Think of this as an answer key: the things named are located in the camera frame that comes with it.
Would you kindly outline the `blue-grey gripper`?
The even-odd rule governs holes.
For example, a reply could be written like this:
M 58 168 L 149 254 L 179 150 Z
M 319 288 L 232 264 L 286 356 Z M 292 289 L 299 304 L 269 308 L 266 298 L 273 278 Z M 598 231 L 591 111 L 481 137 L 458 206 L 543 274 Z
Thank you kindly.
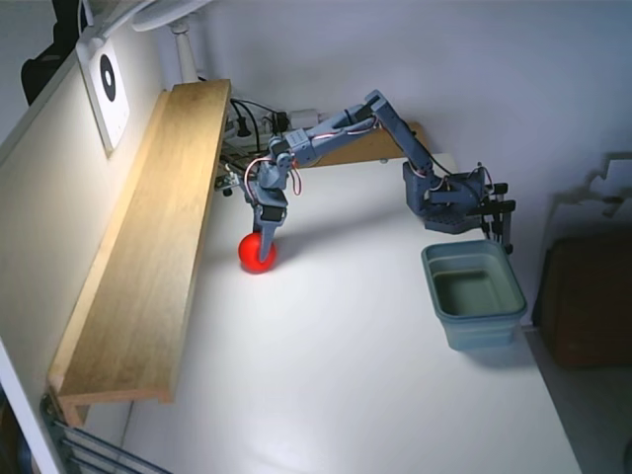
M 267 262 L 276 254 L 275 233 L 286 218 L 287 199 L 282 190 L 265 189 L 260 185 L 252 185 L 251 192 L 254 199 L 252 231 L 261 232 L 260 261 Z

